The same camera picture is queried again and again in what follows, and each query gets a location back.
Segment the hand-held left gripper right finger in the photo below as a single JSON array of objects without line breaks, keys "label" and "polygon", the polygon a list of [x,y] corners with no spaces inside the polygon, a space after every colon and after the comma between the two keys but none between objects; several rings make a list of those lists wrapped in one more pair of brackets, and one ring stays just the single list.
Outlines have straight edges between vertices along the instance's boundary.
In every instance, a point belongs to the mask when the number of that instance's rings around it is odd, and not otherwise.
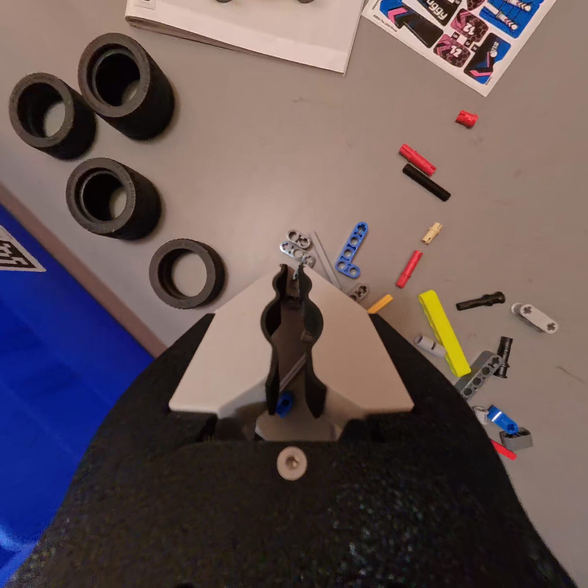
[{"label": "hand-held left gripper right finger", "polygon": [[372,316],[312,269],[299,266],[307,345],[305,402],[315,419],[342,431],[351,420],[414,407]]}]

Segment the white lego tube connector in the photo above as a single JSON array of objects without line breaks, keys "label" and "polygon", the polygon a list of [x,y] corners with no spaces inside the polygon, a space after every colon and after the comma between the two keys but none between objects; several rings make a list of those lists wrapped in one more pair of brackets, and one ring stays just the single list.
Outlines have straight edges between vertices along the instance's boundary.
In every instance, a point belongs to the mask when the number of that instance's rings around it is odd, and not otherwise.
[{"label": "white lego tube connector", "polygon": [[429,338],[423,334],[415,337],[415,346],[421,351],[427,352],[434,357],[444,358],[446,356],[445,347],[436,339]]}]

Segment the black lego tire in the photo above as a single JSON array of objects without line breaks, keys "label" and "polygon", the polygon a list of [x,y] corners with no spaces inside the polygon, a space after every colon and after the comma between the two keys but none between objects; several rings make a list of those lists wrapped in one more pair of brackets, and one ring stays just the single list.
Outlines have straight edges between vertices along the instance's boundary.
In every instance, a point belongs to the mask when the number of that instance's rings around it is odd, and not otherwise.
[{"label": "black lego tire", "polygon": [[[177,287],[172,269],[185,254],[196,255],[205,268],[206,280],[199,293],[189,296]],[[149,264],[149,281],[156,296],[166,305],[180,310],[190,310],[214,302],[224,288],[226,272],[224,261],[217,251],[203,242],[193,239],[172,239],[161,245]]]},{"label": "black lego tire", "polygon": [[[109,202],[117,189],[126,201],[114,216]],[[74,220],[94,235],[125,241],[146,238],[156,228],[161,200],[154,184],[132,168],[111,158],[91,158],[70,174],[65,198]]]},{"label": "black lego tire", "polygon": [[79,59],[77,82],[94,113],[132,140],[155,138],[171,122],[172,85],[128,35],[106,33],[92,40]]},{"label": "black lego tire", "polygon": [[[54,105],[64,107],[61,126],[51,135],[45,115]],[[9,118],[19,138],[29,146],[61,160],[81,157],[92,145],[96,119],[83,97],[60,78],[45,72],[29,74],[14,86]]]}]

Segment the lime yellow lego beam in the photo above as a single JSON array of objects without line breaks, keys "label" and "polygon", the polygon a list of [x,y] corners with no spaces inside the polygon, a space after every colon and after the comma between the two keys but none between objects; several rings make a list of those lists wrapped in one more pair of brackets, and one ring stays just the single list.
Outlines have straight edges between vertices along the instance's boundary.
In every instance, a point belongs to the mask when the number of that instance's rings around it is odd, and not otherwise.
[{"label": "lime yellow lego beam", "polygon": [[445,359],[452,373],[458,378],[471,373],[468,360],[437,293],[434,290],[428,290],[419,294],[418,299],[437,342],[445,348]]}]

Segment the red lego axle pin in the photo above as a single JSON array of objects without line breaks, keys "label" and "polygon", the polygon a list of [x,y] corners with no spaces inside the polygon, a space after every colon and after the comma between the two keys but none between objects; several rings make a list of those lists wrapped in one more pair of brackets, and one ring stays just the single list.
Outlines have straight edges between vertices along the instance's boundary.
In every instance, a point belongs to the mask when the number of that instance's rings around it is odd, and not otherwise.
[{"label": "red lego axle pin", "polygon": [[406,287],[408,281],[412,277],[415,268],[418,266],[420,260],[422,259],[423,252],[419,250],[413,251],[409,260],[407,261],[405,267],[401,271],[400,276],[398,277],[395,286],[399,289],[403,289]]}]

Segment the long grey lego axle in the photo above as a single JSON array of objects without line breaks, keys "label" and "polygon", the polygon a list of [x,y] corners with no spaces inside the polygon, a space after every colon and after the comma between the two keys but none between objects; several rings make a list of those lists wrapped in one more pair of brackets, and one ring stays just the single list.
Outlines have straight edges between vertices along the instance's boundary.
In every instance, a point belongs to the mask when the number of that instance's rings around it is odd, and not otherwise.
[{"label": "long grey lego axle", "polygon": [[338,290],[342,290],[341,284],[339,283],[339,279],[336,276],[336,272],[334,271],[334,268],[332,267],[332,264],[328,258],[328,255],[319,239],[318,234],[315,231],[310,231],[310,237],[312,239],[313,242],[313,247],[314,250],[316,252],[316,254],[318,255],[318,258],[320,260],[320,263],[326,273],[326,276],[328,278],[328,280],[330,281],[330,283],[338,288]]}]

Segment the dark grey lego beam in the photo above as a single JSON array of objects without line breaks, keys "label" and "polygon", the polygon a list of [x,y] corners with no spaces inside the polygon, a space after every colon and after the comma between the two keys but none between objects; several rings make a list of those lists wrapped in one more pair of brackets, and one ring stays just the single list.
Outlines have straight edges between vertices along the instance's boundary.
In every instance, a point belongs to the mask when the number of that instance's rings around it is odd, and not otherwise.
[{"label": "dark grey lego beam", "polygon": [[459,378],[454,387],[465,401],[469,401],[503,364],[503,357],[485,350],[471,364],[470,373]]}]

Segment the long black lego pin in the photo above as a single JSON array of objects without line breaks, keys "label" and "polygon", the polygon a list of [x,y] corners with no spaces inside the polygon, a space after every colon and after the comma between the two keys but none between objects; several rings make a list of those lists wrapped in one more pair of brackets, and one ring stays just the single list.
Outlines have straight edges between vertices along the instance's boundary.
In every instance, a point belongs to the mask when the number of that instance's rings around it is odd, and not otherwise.
[{"label": "long black lego pin", "polygon": [[504,304],[506,301],[506,297],[505,294],[501,291],[496,291],[494,293],[487,293],[484,295],[481,295],[478,298],[474,298],[474,299],[469,299],[469,300],[464,300],[461,302],[456,303],[456,309],[458,311],[466,311],[466,310],[471,310],[477,307],[482,307],[482,306],[494,306],[497,304]]}]

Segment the short black lego pin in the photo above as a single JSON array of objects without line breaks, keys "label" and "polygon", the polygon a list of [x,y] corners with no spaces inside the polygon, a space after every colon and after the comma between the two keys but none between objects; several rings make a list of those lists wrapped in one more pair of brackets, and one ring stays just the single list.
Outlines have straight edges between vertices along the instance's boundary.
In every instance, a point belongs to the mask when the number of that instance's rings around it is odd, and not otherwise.
[{"label": "short black lego pin", "polygon": [[494,374],[498,378],[507,378],[507,373],[510,367],[509,359],[511,355],[512,344],[513,339],[511,337],[501,336],[499,346],[497,349],[497,355],[502,358],[502,363]]}]

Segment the dark grey lego brick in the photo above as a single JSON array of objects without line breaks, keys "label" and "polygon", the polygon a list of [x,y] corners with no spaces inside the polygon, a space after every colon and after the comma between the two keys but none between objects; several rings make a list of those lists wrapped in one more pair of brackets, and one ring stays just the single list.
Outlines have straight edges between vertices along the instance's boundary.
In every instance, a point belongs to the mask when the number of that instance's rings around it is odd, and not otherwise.
[{"label": "dark grey lego brick", "polygon": [[520,427],[516,433],[499,432],[501,444],[509,451],[517,453],[534,446],[533,437],[529,430]]}]

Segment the light grey lego liftarm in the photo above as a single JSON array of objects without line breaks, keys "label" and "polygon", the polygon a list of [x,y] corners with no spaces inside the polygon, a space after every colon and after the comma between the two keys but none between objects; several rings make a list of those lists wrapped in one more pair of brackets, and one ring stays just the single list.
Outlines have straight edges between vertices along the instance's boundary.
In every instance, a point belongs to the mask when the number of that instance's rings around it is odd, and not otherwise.
[{"label": "light grey lego liftarm", "polygon": [[559,329],[559,324],[548,315],[540,311],[530,303],[514,303],[511,305],[511,313],[518,320],[526,325],[533,327],[539,332],[545,334],[554,334]]}]

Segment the black lego axle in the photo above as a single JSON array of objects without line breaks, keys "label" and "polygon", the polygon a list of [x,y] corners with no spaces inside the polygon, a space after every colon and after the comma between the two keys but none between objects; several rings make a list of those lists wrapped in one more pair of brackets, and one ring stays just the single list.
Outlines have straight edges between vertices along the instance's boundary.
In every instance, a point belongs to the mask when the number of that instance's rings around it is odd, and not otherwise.
[{"label": "black lego axle", "polygon": [[450,192],[432,181],[430,177],[412,164],[406,164],[402,169],[402,173],[442,202],[447,202],[450,199]]}]

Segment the lego instruction booklet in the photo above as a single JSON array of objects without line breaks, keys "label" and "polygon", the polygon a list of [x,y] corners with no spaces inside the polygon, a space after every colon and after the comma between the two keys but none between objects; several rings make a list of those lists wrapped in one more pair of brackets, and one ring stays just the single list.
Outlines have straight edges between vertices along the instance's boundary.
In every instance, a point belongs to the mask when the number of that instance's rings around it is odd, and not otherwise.
[{"label": "lego instruction booklet", "polygon": [[345,74],[364,1],[127,1],[130,25]]}]

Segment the lego sticker sheet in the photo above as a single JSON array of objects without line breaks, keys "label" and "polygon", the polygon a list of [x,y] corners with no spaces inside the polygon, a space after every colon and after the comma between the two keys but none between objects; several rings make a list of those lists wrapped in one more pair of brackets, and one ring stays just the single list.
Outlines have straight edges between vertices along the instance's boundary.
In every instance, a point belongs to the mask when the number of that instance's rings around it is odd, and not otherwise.
[{"label": "lego sticker sheet", "polygon": [[367,1],[362,16],[487,97],[555,1]]}]

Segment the blue box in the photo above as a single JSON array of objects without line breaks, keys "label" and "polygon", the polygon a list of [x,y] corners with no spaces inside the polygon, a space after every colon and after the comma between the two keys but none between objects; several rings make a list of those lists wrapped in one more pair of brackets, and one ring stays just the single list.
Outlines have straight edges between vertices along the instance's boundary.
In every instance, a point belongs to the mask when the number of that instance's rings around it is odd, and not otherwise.
[{"label": "blue box", "polygon": [[153,356],[1,207],[1,587]]}]

